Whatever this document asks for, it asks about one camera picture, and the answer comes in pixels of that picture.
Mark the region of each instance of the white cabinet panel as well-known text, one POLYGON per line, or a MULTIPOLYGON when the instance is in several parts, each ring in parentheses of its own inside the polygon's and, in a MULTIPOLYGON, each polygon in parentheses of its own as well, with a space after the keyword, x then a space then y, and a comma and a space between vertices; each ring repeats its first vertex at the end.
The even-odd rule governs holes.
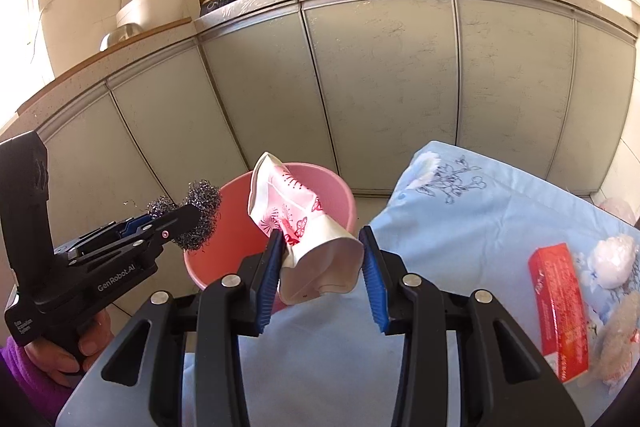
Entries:
MULTIPOLYGON (((47 208, 54 245, 110 221, 142 214, 150 201, 162 195, 108 94, 62 125, 46 146, 47 208)), ((135 312, 157 289, 176 296, 193 291, 182 252, 173 243, 165 247, 158 264, 155 275, 118 300, 121 308, 135 312)))
POLYGON ((431 140, 453 143, 458 67, 451 0, 363 0, 309 9, 341 176, 392 190, 431 140))
POLYGON ((189 182, 223 185, 246 172, 195 47, 116 85, 113 94, 174 201, 185 197, 189 182))
POLYGON ((458 145, 545 178, 569 98, 573 20, 487 0, 458 7, 458 145))
POLYGON ((269 151, 284 162, 335 171, 318 81, 298 13, 204 43, 209 66, 251 166, 269 151))
POLYGON ((600 188, 625 124, 635 48, 578 23, 574 87, 547 180, 572 192, 600 188))

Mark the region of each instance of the purple sleeve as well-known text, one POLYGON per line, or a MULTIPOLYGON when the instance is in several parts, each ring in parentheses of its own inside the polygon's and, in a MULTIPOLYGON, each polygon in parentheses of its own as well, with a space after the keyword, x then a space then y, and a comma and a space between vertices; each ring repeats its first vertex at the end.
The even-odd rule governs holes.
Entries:
POLYGON ((24 348, 18 346, 13 338, 6 340, 6 347, 1 352, 6 366, 31 404, 53 425, 72 390, 55 383, 33 365, 24 348))

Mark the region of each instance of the human hand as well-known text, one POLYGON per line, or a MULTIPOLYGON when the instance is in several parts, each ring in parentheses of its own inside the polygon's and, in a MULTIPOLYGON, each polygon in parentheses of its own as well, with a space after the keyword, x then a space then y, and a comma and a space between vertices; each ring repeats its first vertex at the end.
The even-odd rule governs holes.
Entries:
MULTIPOLYGON (((82 369, 88 371, 100 356, 104 348, 111 342, 111 317, 107 310, 102 310, 94 317, 94 324, 82 335, 78 347, 86 356, 82 369)), ((51 380, 65 387, 71 387, 63 373, 75 373, 80 369, 78 360, 60 346, 39 338, 24 346, 27 357, 33 364, 49 375, 51 380)))

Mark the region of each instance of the metal bowl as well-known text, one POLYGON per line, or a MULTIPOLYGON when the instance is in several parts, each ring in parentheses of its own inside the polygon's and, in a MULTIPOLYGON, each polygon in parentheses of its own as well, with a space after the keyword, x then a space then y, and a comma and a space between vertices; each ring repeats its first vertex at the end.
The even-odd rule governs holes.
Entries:
POLYGON ((133 22, 118 26, 116 29, 114 29, 114 31, 112 31, 111 33, 107 33, 102 38, 102 42, 100 43, 100 51, 103 52, 105 49, 113 46, 114 44, 130 39, 134 35, 138 35, 143 31, 144 30, 142 29, 142 26, 133 22))

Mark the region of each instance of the white flower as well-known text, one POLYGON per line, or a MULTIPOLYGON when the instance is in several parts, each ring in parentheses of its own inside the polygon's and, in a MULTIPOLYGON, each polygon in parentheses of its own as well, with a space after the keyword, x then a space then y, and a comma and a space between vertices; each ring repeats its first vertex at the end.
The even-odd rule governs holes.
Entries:
POLYGON ((439 164, 440 157, 436 153, 423 152, 420 154, 414 162, 414 165, 418 168, 416 177, 406 186, 406 190, 428 184, 433 179, 439 164))

